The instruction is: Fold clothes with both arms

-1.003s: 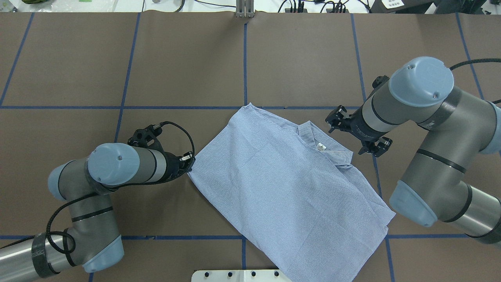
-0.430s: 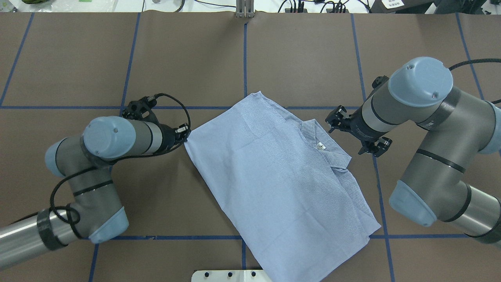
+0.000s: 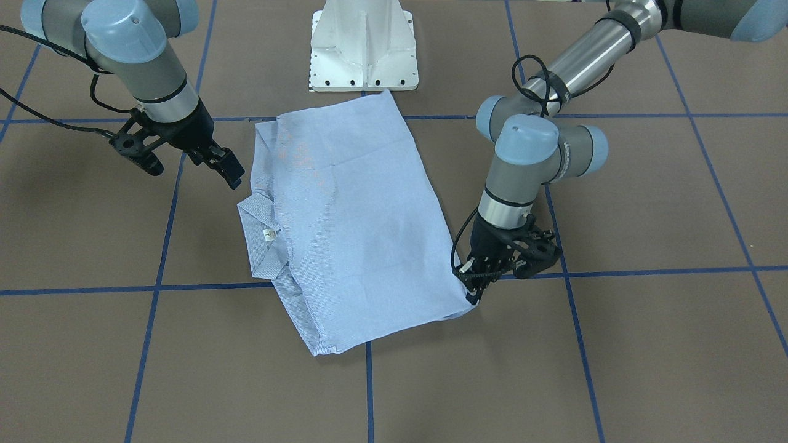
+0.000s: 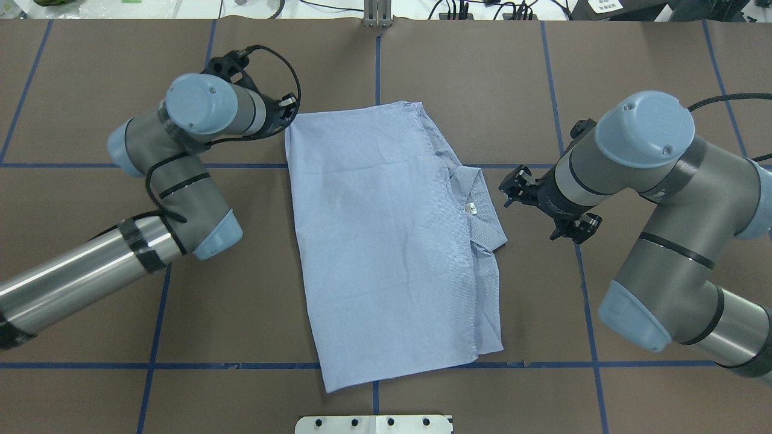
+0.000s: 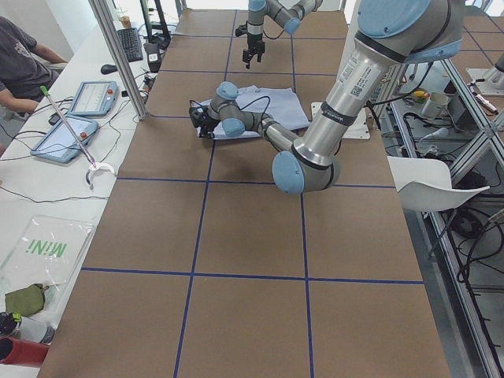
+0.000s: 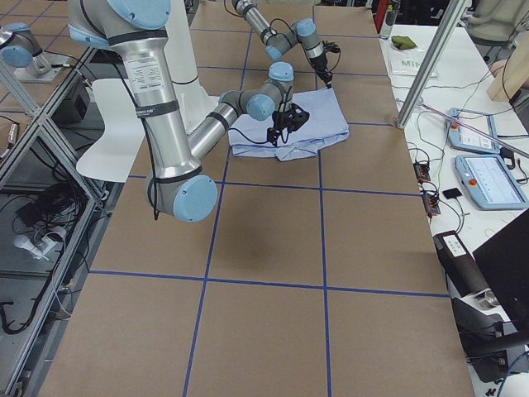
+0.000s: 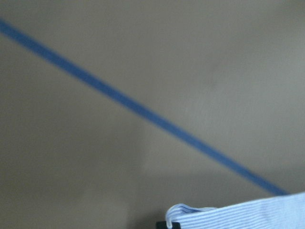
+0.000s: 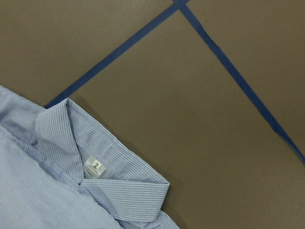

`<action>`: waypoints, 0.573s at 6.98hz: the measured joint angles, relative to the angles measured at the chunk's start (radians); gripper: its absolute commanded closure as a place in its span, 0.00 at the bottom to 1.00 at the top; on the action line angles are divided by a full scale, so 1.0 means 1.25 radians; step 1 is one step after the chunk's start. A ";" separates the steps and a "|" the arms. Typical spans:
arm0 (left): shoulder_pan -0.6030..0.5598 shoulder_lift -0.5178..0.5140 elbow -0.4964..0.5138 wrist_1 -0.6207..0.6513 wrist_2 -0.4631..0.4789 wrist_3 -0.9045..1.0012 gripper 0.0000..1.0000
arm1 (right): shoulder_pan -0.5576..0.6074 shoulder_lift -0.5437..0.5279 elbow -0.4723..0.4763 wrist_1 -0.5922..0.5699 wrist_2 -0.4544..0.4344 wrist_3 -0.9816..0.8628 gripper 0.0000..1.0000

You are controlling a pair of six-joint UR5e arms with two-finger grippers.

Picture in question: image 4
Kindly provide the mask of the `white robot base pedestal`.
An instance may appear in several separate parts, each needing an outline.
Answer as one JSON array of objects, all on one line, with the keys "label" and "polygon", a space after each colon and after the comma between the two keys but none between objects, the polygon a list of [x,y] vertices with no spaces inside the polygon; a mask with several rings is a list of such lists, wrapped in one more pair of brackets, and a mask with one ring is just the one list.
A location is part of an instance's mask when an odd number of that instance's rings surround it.
[{"label": "white robot base pedestal", "polygon": [[301,417],[295,433],[454,433],[450,415],[317,415]]}]

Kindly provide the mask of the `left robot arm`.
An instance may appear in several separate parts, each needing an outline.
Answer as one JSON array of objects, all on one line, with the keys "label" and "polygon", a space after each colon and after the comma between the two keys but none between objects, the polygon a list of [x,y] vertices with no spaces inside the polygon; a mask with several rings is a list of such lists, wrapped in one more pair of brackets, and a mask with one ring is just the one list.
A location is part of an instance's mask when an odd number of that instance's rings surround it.
[{"label": "left robot arm", "polygon": [[229,141],[270,138],[300,110],[302,88],[278,99],[243,74],[183,74],[154,109],[109,135],[107,150],[127,175],[140,178],[154,209],[123,219],[85,244],[2,282],[2,349],[146,275],[192,254],[205,260],[237,244],[243,231],[201,154]]}]

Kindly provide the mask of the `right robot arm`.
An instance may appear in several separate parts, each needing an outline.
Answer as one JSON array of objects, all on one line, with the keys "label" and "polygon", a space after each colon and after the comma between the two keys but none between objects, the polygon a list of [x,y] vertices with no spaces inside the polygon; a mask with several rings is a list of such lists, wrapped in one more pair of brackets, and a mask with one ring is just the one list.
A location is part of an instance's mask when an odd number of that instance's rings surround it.
[{"label": "right robot arm", "polygon": [[554,222],[551,239],[579,245],[601,225],[592,209],[634,190],[654,210],[598,317],[619,336],[659,353],[673,342],[729,373],[770,383],[770,309],[709,279],[734,239],[770,231],[770,172],[695,132],[693,110],[646,90],[600,120],[578,121],[571,143],[540,178],[519,165],[498,189]]}]

